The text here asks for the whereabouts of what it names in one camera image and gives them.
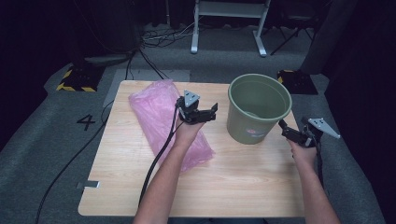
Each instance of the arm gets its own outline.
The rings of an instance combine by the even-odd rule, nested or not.
[[[148,185],[134,217],[134,223],[167,223],[176,193],[181,164],[203,125],[203,123],[182,124],[178,128],[175,143]]]
[[[288,141],[301,179],[306,223],[340,223],[315,173],[317,150]]]

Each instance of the green bucket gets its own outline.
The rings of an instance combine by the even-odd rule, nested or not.
[[[237,77],[230,84],[228,97],[228,133],[246,145],[260,143],[291,111],[288,90],[277,80],[260,74]]]

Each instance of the table top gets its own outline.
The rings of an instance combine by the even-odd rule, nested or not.
[[[154,154],[129,105],[131,93],[150,81],[122,81],[96,153],[78,211],[83,216],[134,216]],[[216,120],[203,127],[213,159],[182,173],[170,217],[302,217],[301,182],[290,146],[276,125],[256,145],[227,132],[229,84],[175,82],[201,96],[199,109],[219,103]],[[285,121],[297,129],[292,112]]]

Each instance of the forearm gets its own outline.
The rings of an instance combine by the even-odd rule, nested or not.
[[[340,223],[313,169],[300,169],[306,223]]]
[[[134,218],[134,223],[166,223],[177,189],[186,147],[172,147],[152,178]]]

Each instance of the number 4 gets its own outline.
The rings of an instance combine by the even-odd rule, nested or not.
[[[87,131],[87,130],[88,130],[88,127],[90,126],[90,124],[95,123],[95,121],[91,121],[91,120],[92,120],[92,115],[89,114],[89,115],[85,116],[84,118],[79,119],[79,120],[77,121],[77,123],[85,124],[85,129],[84,129],[84,131]]]

